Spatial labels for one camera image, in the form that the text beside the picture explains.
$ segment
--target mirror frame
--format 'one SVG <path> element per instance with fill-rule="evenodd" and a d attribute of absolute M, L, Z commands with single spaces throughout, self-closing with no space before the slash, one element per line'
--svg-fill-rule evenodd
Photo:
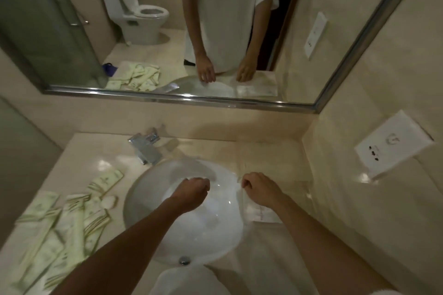
<path fill-rule="evenodd" d="M 81 88 L 74 86 L 55 86 L 42 80 L 28 60 L 14 44 L 0 32 L 0 47 L 12 59 L 17 67 L 42 94 L 66 95 L 77 97 L 109 98 L 139 102 L 180 103 L 197 106 L 227 107 L 239 109 L 258 109 L 280 112 L 320 113 L 341 83 L 351 72 L 364 51 L 369 47 L 380 29 L 402 0 L 381 0 L 357 39 L 329 78 L 315 103 L 266 102 L 254 99 L 234 99 L 221 97 L 197 97 L 184 95 L 150 94 L 140 92 L 110 91 L 104 89 Z"/>

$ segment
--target toilet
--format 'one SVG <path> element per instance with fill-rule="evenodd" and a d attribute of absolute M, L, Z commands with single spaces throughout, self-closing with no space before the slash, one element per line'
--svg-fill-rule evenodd
<path fill-rule="evenodd" d="M 167 9 L 140 5 L 138 0 L 104 0 L 109 18 L 121 27 L 127 43 L 157 44 L 160 27 L 169 18 Z"/>

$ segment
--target person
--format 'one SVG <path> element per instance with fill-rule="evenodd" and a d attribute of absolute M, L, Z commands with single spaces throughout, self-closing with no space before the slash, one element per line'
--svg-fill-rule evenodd
<path fill-rule="evenodd" d="M 271 208 L 280 217 L 320 295 L 398 294 L 395 287 L 284 194 L 269 177 L 262 173 L 246 174 L 241 186 L 252 201 Z M 52 294 L 131 294 L 169 227 L 180 215 L 201 205 L 209 190 L 208 179 L 184 180 L 156 210 L 73 270 Z M 199 275 L 187 273 L 189 267 L 172 269 L 159 277 L 151 294 L 229 294 L 215 275 L 204 267 L 201 269 Z"/>
<path fill-rule="evenodd" d="M 237 69 L 238 81 L 251 80 L 271 10 L 279 0 L 182 1 L 185 65 L 195 65 L 202 82 L 214 82 L 216 74 L 232 69 Z"/>

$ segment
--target hand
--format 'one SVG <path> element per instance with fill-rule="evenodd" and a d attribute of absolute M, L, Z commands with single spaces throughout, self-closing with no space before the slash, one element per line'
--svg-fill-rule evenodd
<path fill-rule="evenodd" d="M 198 78 L 201 82 L 215 82 L 214 66 L 206 54 L 195 56 L 195 66 L 197 68 Z"/>
<path fill-rule="evenodd" d="M 174 199 L 181 214 L 192 211 L 199 207 L 210 189 L 208 179 L 196 177 L 183 180 L 170 198 Z"/>
<path fill-rule="evenodd" d="M 241 61 L 237 72 L 238 82 L 247 82 L 252 80 L 255 72 L 257 71 L 258 57 L 253 54 L 246 54 L 243 61 Z"/>
<path fill-rule="evenodd" d="M 274 209 L 285 195 L 280 187 L 263 173 L 243 176 L 241 187 L 255 203 Z"/>

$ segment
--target faucet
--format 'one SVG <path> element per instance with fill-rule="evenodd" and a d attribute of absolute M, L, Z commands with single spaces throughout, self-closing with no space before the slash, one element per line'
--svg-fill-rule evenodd
<path fill-rule="evenodd" d="M 136 155 L 142 164 L 157 164 L 162 154 L 154 147 L 154 143 L 160 140 L 155 128 L 148 135 L 137 133 L 128 139 L 129 143 L 136 149 Z"/>

